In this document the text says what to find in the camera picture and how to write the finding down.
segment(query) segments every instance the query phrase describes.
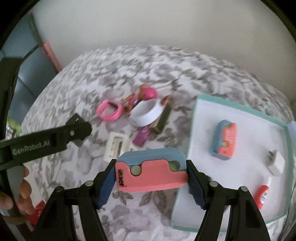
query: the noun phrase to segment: white tray with green border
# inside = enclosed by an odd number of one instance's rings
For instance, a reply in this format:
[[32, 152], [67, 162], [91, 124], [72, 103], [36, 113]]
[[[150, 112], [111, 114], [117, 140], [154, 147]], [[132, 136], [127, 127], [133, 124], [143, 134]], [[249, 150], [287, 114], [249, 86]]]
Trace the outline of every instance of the white tray with green border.
[[[217, 124], [222, 120], [237, 124], [237, 142], [233, 157], [222, 161], [210, 154]], [[286, 163], [280, 177], [267, 168], [269, 151], [278, 150]], [[205, 94], [198, 95], [192, 118], [187, 159], [198, 171], [209, 175], [223, 187], [238, 189], [247, 186], [252, 196], [264, 179], [272, 176], [261, 214], [268, 224], [286, 215], [292, 193], [293, 157], [287, 125], [251, 107]], [[221, 232], [226, 232], [228, 208], [223, 216]], [[195, 204], [188, 186], [179, 188], [170, 226], [198, 232], [205, 211]]]

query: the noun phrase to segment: floral tablecloth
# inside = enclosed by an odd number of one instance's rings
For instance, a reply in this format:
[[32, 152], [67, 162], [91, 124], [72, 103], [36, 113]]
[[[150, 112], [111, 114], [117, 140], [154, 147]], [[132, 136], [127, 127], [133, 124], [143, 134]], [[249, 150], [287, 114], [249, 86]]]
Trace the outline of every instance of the floral tablecloth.
[[[188, 143], [191, 117], [199, 93], [225, 98], [251, 106], [285, 123], [293, 120], [287, 98], [254, 75], [199, 52], [149, 46], [121, 46], [89, 51], [73, 60], [44, 89], [23, 124], [23, 133], [61, 126], [74, 113], [92, 124], [87, 142], [27, 164], [45, 201], [58, 185], [78, 187], [93, 180], [106, 168], [103, 161], [108, 133], [119, 131], [133, 138], [136, 129], [123, 115], [111, 123], [102, 122], [96, 108], [105, 99], [120, 100], [147, 83], [160, 96], [170, 94], [175, 107], [161, 135], [152, 134], [146, 148], [176, 147]], [[123, 193], [114, 187], [108, 203], [99, 211], [109, 240], [194, 240], [195, 233], [169, 226], [177, 190]], [[286, 230], [293, 225], [295, 204], [291, 202]], [[84, 240], [78, 208], [74, 207], [79, 240]], [[286, 217], [268, 225], [271, 240], [277, 240]], [[220, 234], [219, 241], [225, 234]]]

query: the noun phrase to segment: white wall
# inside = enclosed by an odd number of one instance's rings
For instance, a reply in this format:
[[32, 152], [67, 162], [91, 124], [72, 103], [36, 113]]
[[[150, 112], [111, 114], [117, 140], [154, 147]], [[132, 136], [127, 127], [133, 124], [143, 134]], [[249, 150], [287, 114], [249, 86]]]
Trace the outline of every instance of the white wall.
[[33, 13], [63, 66], [96, 48], [169, 45], [227, 59], [296, 97], [296, 44], [260, 0], [41, 0]]

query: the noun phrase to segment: pink watch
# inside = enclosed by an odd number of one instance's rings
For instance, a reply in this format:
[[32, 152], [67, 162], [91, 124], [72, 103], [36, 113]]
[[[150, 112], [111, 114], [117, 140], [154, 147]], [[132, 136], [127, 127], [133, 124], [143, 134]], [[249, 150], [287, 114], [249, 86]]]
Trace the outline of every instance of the pink watch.
[[[115, 107], [116, 110], [110, 115], [103, 115], [104, 110], [110, 106]], [[114, 100], [104, 100], [97, 108], [96, 113], [103, 121], [115, 121], [123, 113], [123, 105]]]

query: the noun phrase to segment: silver bolt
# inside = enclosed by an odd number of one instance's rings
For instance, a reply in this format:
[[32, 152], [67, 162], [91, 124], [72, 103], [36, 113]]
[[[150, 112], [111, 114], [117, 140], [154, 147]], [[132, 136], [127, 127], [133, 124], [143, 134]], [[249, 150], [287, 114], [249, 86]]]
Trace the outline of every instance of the silver bolt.
[[56, 188], [56, 192], [61, 192], [63, 190], [63, 187], [59, 186]]
[[241, 190], [244, 191], [244, 192], [247, 192], [248, 188], [246, 186], [241, 186]]
[[87, 181], [87, 182], [85, 183], [85, 186], [87, 186], [87, 187], [91, 187], [93, 184], [94, 184], [93, 181]]
[[216, 186], [218, 186], [218, 183], [215, 182], [215, 181], [211, 181], [211, 182], [210, 182], [210, 185], [211, 185], [212, 187], [216, 187]]

